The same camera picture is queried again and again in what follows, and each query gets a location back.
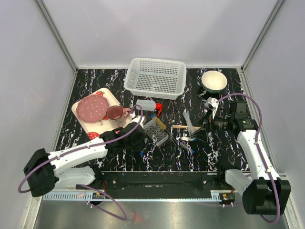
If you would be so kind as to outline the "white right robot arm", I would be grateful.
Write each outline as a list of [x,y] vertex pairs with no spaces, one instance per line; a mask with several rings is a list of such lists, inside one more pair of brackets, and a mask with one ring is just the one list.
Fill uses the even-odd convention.
[[233,187],[241,196],[243,208],[249,215],[283,215],[291,192],[289,181],[282,180],[268,158],[261,142],[258,123],[249,117],[246,102],[234,102],[229,117],[216,117],[218,102],[208,98],[208,109],[202,127],[195,137],[212,131],[230,131],[241,146],[250,168],[250,177],[233,166],[220,166],[216,184],[222,189]]

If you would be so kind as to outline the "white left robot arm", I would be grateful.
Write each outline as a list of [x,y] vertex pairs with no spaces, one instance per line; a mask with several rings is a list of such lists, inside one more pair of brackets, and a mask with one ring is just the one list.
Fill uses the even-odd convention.
[[104,158],[111,151],[142,151],[144,148],[143,125],[137,122],[102,134],[89,132],[88,137],[88,142],[67,150],[49,153],[44,148],[36,150],[23,169],[25,178],[18,191],[30,192],[33,197],[43,196],[62,184],[64,173],[79,164]]

